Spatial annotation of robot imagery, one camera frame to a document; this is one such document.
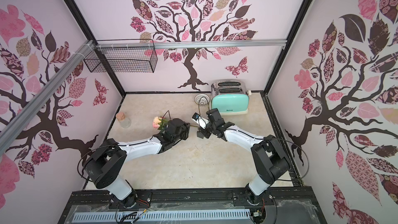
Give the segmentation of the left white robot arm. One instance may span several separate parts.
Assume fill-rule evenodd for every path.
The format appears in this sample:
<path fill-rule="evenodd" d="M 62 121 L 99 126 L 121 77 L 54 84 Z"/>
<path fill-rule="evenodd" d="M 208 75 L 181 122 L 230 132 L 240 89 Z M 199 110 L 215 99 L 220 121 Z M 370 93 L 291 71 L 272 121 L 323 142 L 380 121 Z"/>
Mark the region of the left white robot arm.
<path fill-rule="evenodd" d="M 186 140 L 189 132 L 190 124 L 175 118 L 169 121 L 165 130 L 148 139 L 134 142 L 107 139 L 83 162 L 83 169 L 96 189 L 105 189 L 122 206 L 133 207 L 137 193 L 120 174 L 124 164 L 133 159 L 164 153 L 178 142 Z"/>

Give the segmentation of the peach artificial rose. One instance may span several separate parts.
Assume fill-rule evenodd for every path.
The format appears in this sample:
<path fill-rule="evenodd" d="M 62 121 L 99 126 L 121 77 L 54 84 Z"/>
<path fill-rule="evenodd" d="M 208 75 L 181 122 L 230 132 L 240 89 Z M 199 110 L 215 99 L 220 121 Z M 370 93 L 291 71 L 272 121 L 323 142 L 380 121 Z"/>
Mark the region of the peach artificial rose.
<path fill-rule="evenodd" d="M 155 117 L 154 120 L 153 120 L 153 123 L 162 123 L 162 124 L 165 123 L 166 124 L 166 129 L 167 128 L 171 128 L 171 127 L 176 127 L 176 128 L 178 128 L 178 127 L 181 127 L 181 128 L 182 127 L 184 127 L 184 128 L 187 127 L 187 128 L 189 128 L 190 124 L 192 124 L 192 123 L 189 123 L 189 122 L 184 122 L 183 120 L 181 120 L 179 118 L 166 119 L 165 117 Z"/>

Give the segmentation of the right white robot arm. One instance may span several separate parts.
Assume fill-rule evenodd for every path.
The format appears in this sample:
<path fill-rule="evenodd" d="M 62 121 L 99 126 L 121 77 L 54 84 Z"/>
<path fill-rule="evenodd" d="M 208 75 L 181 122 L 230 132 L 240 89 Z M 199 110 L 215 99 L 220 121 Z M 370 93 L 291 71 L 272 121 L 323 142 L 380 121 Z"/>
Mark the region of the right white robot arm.
<path fill-rule="evenodd" d="M 273 135 L 258 136 L 226 122 L 215 108 L 206 112 L 209 123 L 205 130 L 251 152 L 257 175 L 245 188 L 247 201 L 258 204 L 266 190 L 291 169 L 291 162 L 279 139 Z"/>

